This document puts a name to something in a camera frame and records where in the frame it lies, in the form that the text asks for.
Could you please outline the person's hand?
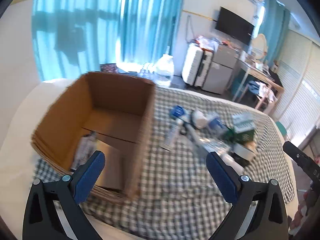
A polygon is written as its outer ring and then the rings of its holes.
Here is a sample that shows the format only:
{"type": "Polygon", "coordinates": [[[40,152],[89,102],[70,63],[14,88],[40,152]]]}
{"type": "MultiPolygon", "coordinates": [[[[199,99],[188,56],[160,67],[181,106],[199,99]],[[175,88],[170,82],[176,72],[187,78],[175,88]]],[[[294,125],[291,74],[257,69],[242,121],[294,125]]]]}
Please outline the person's hand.
{"type": "Polygon", "coordinates": [[[303,200],[298,205],[293,221],[290,223],[289,236],[294,236],[301,229],[302,225],[309,216],[310,211],[317,201],[317,193],[309,189],[303,194],[303,200]]]}

